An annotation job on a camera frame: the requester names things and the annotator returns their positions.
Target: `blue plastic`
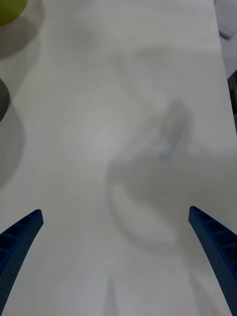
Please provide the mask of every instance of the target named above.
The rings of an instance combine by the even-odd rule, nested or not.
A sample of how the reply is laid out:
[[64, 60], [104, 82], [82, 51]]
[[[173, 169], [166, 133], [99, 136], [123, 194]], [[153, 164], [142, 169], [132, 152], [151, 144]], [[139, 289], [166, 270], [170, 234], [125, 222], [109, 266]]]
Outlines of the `blue plastic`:
[[195, 206], [190, 207], [192, 225], [233, 316], [237, 316], [237, 235]]
[[30, 246], [43, 225], [35, 210], [0, 234], [0, 315]]

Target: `gray object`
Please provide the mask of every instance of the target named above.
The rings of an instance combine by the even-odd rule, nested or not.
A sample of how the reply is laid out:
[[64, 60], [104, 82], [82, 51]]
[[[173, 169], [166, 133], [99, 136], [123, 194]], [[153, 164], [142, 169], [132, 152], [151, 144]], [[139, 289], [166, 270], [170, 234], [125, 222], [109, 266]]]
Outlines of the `gray object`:
[[0, 122], [4, 118], [9, 105], [9, 91], [5, 83], [0, 79]]

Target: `yellow object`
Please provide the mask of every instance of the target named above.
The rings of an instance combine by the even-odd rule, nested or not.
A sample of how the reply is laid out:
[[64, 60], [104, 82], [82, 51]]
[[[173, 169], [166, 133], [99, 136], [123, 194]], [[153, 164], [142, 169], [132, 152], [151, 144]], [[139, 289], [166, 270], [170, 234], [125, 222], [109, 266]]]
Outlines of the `yellow object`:
[[15, 20], [26, 4], [27, 0], [0, 0], [0, 26]]

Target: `tabletop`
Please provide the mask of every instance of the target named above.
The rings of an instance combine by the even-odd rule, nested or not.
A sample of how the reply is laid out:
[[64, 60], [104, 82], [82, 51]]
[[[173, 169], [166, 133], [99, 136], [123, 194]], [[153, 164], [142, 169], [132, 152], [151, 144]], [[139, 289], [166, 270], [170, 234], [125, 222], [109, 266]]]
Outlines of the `tabletop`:
[[29, 0], [0, 43], [0, 229], [44, 217], [2, 315], [230, 315], [188, 223], [237, 232], [213, 1]]

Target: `yellow bowl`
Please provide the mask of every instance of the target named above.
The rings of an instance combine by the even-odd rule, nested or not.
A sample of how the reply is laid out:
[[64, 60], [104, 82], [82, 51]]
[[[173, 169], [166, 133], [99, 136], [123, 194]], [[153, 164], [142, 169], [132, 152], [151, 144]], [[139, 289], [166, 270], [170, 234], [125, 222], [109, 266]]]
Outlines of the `yellow bowl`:
[[26, 4], [27, 0], [0, 0], [0, 26], [15, 20]]

